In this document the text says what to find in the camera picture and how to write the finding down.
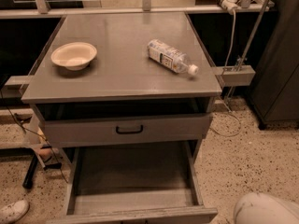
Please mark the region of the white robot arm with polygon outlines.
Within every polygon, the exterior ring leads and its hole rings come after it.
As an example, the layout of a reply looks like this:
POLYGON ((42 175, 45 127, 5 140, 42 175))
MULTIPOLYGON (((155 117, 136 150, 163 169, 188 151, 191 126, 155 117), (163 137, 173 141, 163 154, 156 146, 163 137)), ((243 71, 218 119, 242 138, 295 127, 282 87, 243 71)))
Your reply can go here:
POLYGON ((299 204, 251 192, 236 202, 234 224, 299 224, 299 204))

